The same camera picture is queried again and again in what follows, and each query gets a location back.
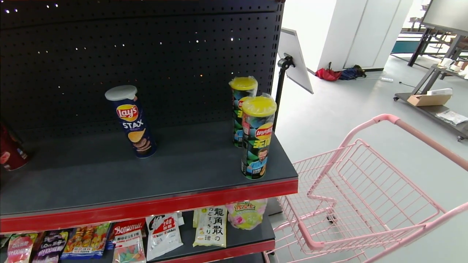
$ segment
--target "green chip canister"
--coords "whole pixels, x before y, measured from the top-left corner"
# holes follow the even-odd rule
[[[248,98],[242,104],[242,173],[260,179],[266,173],[276,102],[270,96]]]
[[[252,77],[235,77],[229,82],[233,92],[233,143],[242,147],[242,103],[247,97],[255,97],[258,82]]]

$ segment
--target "cart wheel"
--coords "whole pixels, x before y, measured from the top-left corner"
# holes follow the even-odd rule
[[[333,214],[329,214],[327,216],[327,220],[330,224],[335,224],[336,223],[336,217]]]

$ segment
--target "red umbrella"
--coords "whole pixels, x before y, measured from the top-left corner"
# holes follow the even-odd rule
[[[341,71],[334,72],[333,70],[331,70],[331,62],[330,62],[328,63],[327,69],[321,68],[317,70],[317,72],[315,72],[315,75],[323,80],[336,81],[337,79],[340,78]]]

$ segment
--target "dark gray shelf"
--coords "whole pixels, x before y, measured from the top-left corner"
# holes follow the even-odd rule
[[[440,123],[447,129],[450,129],[454,132],[457,133],[457,135],[462,136],[463,138],[468,138],[468,123],[460,123],[457,126],[453,126],[441,119],[439,119],[436,114],[440,112],[444,112],[446,110],[449,110],[444,105],[437,105],[437,106],[422,106],[422,107],[416,107],[413,106],[412,104],[408,103],[408,98],[412,95],[412,93],[396,93],[395,97],[401,99],[402,101],[406,102],[409,106],[417,109],[418,111],[424,113],[425,115],[429,116],[432,118],[434,121]]]
[[[2,172],[0,218],[103,208],[298,178],[273,136],[266,175],[246,179],[240,171],[241,150],[231,142],[230,122],[160,128],[153,130],[153,136],[158,150],[147,159],[133,155],[123,132],[26,146],[36,153],[30,163]]]
[[[183,246],[170,251],[154,260],[148,262],[159,262],[164,260],[171,260],[186,256],[195,256],[204,253],[215,252],[218,250],[223,250],[225,248],[210,246],[210,247],[203,247],[203,246],[196,246],[193,247],[192,243],[195,240],[195,229],[192,228],[192,220],[193,220],[193,211],[184,212],[183,214],[185,224],[180,226],[180,234]],[[260,243],[264,241],[272,241],[275,240],[275,233],[271,227],[271,223],[268,219],[268,216],[263,217],[263,222],[258,225],[256,228],[252,230],[240,230],[236,229],[227,223],[226,228],[226,241],[227,241],[227,249],[229,248],[236,248],[241,246],[248,246],[255,243]],[[2,249],[0,253],[0,262],[4,262],[6,260],[6,249]],[[101,259],[93,259],[93,260],[62,260],[62,263],[85,263],[85,262],[96,262],[96,263],[111,263],[113,256],[113,250],[106,250],[104,252],[104,256]],[[222,263],[257,263],[263,262],[262,255],[259,254],[251,254],[246,256],[240,256],[232,259],[226,259],[225,261],[221,261]]]

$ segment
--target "chip canister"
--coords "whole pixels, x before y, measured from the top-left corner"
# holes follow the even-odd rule
[[[137,87],[123,85],[111,88],[105,94],[114,105],[117,117],[138,158],[147,158],[156,152],[143,107],[136,96]]]
[[[276,108],[270,96],[248,98],[242,104],[241,169],[248,179],[260,179],[266,173]]]
[[[233,143],[242,147],[242,103],[247,97],[255,97],[258,82],[252,77],[235,77],[229,82],[233,93]]]

